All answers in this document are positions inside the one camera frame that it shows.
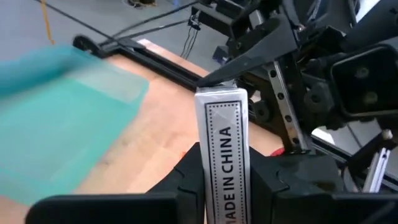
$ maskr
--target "red object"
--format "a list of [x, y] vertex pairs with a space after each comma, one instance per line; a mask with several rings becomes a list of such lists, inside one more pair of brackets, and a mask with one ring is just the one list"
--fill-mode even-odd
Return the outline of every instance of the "red object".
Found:
[[271, 153], [270, 156], [280, 156], [280, 155], [282, 155], [284, 152], [285, 152], [285, 149], [284, 149], [284, 148], [280, 148], [280, 149], [274, 151], [273, 153]]
[[187, 152], [181, 152], [181, 159], [186, 155]]

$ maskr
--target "silver metal package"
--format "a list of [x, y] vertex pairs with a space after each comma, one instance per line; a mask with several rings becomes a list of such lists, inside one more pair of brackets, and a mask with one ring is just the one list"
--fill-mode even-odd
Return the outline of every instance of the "silver metal package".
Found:
[[209, 224], [250, 223], [248, 94], [235, 87], [195, 94]]

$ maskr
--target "black border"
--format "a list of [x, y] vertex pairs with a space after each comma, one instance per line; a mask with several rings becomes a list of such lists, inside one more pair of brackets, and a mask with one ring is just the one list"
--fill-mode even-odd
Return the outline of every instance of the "black border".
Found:
[[218, 105], [218, 104], [224, 104], [224, 103], [239, 103], [239, 107], [240, 107], [240, 117], [241, 117], [241, 135], [242, 135], [242, 160], [243, 160], [243, 185], [244, 185], [244, 212], [245, 212], [245, 218], [246, 218], [246, 223], [248, 222], [248, 198], [247, 198], [247, 185], [246, 185], [246, 172], [245, 172], [245, 160], [244, 160], [244, 151], [245, 151], [245, 145], [244, 143], [244, 133], [243, 133], [243, 107], [242, 107], [242, 101], [241, 100], [234, 100], [234, 101], [220, 101], [220, 102], [212, 102], [212, 103], [205, 103], [205, 119], [206, 119], [206, 130], [207, 130], [207, 146], [208, 146], [208, 155], [209, 155], [209, 166], [210, 166], [210, 179], [211, 179], [211, 194], [212, 194], [212, 201], [213, 201], [213, 217], [214, 217], [214, 221], [216, 220], [216, 214], [215, 214], [215, 203], [214, 203], [214, 195], [213, 195], [213, 172], [211, 169], [211, 159], [210, 159], [210, 141], [209, 141], [209, 129], [208, 129], [208, 117], [207, 117], [207, 106], [208, 105]]

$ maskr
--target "printed label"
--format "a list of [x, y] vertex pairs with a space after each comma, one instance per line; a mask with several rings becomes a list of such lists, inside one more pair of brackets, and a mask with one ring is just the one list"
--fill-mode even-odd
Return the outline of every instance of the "printed label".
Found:
[[248, 223], [242, 102], [207, 103], [205, 112], [215, 224]]

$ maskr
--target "wire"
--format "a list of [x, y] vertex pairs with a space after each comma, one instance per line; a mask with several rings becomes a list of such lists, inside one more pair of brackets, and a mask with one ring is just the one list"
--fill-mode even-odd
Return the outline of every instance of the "wire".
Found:
[[359, 149], [361, 149], [363, 146], [362, 146], [361, 142], [359, 141], [357, 135], [354, 133], [354, 130], [352, 129], [351, 125], [349, 125], [349, 123], [347, 123], [347, 128], [348, 128], [348, 131], [353, 136], [355, 143], [358, 145]]
[[282, 0], [282, 5], [290, 23], [295, 27], [300, 27], [301, 23], [294, 6], [294, 0]]
[[317, 0], [317, 1], [315, 1], [313, 3], [313, 6], [312, 6], [313, 9], [312, 9], [312, 12], [311, 12], [310, 16], [307, 19], [307, 22], [310, 22], [310, 21], [315, 20], [317, 18], [318, 12], [319, 12], [319, 7], [321, 5], [321, 1], [322, 0]]
[[[173, 9], [173, 10], [171, 10], [171, 11], [169, 11], [169, 12], [166, 12], [166, 13], [160, 14], [160, 15], [158, 15], [158, 16], [154, 16], [154, 17], [145, 19], [145, 20], [143, 20], [143, 21], [137, 22], [137, 23], [135, 23], [135, 24], [133, 24], [133, 25], [130, 25], [130, 26], [128, 26], [128, 27], [126, 27], [126, 28], [120, 30], [119, 32], [113, 34], [113, 35], [112, 35], [112, 38], [115, 38], [115, 37], [117, 37], [117, 36], [119, 36], [119, 35], [121, 35], [121, 34], [127, 32], [127, 31], [129, 31], [129, 30], [131, 30], [131, 29], [134, 29], [134, 28], [136, 28], [136, 27], [139, 27], [139, 26], [141, 26], [141, 25], [143, 25], [143, 24], [146, 24], [146, 23], [148, 23], [148, 22], [150, 22], [150, 21], [154, 21], [154, 20], [156, 20], [156, 19], [160, 19], [160, 18], [162, 18], [162, 17], [165, 17], [165, 16], [171, 15], [171, 14], [173, 14], [173, 13], [176, 13], [176, 12], [178, 12], [178, 11], [181, 11], [182, 9], [185, 9], [185, 8], [187, 8], [187, 7], [190, 7], [190, 6], [194, 5], [194, 4], [197, 4], [198, 2], [199, 2], [199, 1], [194, 1], [194, 2], [191, 2], [191, 3], [189, 3], [189, 4], [185, 4], [185, 5], [183, 5], [183, 6], [180, 6], [180, 7], [176, 8], [176, 9]], [[112, 42], [112, 41], [113, 41], [113, 39], [108, 39], [108, 40], [105, 40], [102, 44], [109, 44], [109, 43]]]
[[177, 25], [180, 25], [180, 24], [184, 24], [186, 22], [188, 22], [188, 19], [185, 19], [185, 20], [179, 21], [179, 22], [173, 22], [171, 24], [163, 25], [163, 26], [156, 27], [156, 28], [147, 29], [147, 30], [144, 30], [144, 31], [137, 32], [135, 34], [126, 35], [124, 37], [117, 38], [117, 40], [122, 40], [122, 39], [126, 39], [126, 38], [130, 38], [131, 39], [131, 38], [139, 37], [139, 36], [144, 35], [144, 34], [149, 34], [151, 32], [155, 32], [155, 31], [159, 31], [159, 30], [162, 30], [162, 29], [166, 29], [166, 28], [170, 28], [170, 27], [173, 27], [173, 26], [177, 26]]
[[134, 0], [127, 0], [127, 4], [130, 6], [136, 8], [136, 9], [142, 9], [144, 7], [144, 4], [141, 2], [135, 2]]
[[42, 5], [42, 10], [43, 10], [45, 29], [47, 30], [47, 38], [49, 39], [51, 44], [54, 45], [55, 41], [53, 40], [52, 35], [51, 35], [50, 22], [49, 22], [49, 17], [47, 15], [47, 8], [46, 8], [45, 0], [41, 1], [41, 5]]
[[191, 54], [193, 45], [194, 45], [195, 42], [197, 41], [198, 32], [199, 32], [199, 30], [197, 30], [197, 31], [195, 32], [195, 36], [194, 36], [194, 38], [193, 38], [192, 45], [191, 45], [191, 47], [189, 48], [189, 51], [188, 51], [188, 53], [187, 53], [187, 56], [185, 56], [185, 59], [188, 59], [189, 55]]
[[194, 38], [195, 38], [195, 31], [193, 31], [192, 38], [189, 40], [189, 43], [188, 43], [187, 51], [183, 55], [183, 58], [185, 58], [185, 59], [187, 59], [187, 54], [189, 52], [189, 49], [191, 48], [191, 45], [192, 45], [192, 42], [193, 42]]
[[47, 3], [47, 2], [42, 2], [42, 0], [35, 0], [35, 1], [40, 2], [40, 3], [42, 3], [42, 4], [45, 4], [47, 7], [49, 7], [49, 8], [52, 9], [52, 10], [54, 10], [55, 12], [57, 12], [57, 13], [59, 13], [59, 14], [65, 16], [65, 17], [67, 17], [67, 18], [69, 18], [69, 19], [71, 19], [71, 20], [73, 20], [73, 21], [79, 23], [80, 25], [86, 27], [87, 29], [90, 29], [90, 30], [96, 32], [96, 33], [99, 34], [99, 35], [102, 35], [102, 36], [105, 37], [105, 38], [108, 38], [108, 39], [113, 40], [114, 42], [118, 43], [120, 46], [125, 47], [125, 45], [121, 44], [118, 40], [114, 39], [113, 37], [109, 36], [108, 34], [105, 34], [105, 33], [101, 32], [100, 30], [95, 29], [94, 27], [88, 25], [87, 23], [85, 23], [85, 22], [83, 22], [83, 21], [81, 21], [81, 20], [79, 20], [79, 19], [76, 19], [75, 17], [73, 17], [73, 16], [67, 14], [66, 12], [61, 11], [60, 9], [58, 9], [58, 8], [56, 8], [56, 7], [52, 6], [52, 5], [50, 5], [49, 3]]
[[189, 41], [189, 37], [191, 36], [191, 30], [192, 30], [192, 27], [189, 27], [189, 30], [188, 30], [188, 37], [187, 37], [187, 39], [185, 40], [185, 43], [184, 43], [184, 47], [183, 47], [183, 49], [182, 49], [182, 52], [181, 52], [181, 54], [180, 54], [180, 57], [182, 57], [182, 55], [184, 55], [184, 53], [185, 53], [185, 48], [187, 47], [187, 43], [188, 43], [188, 41]]

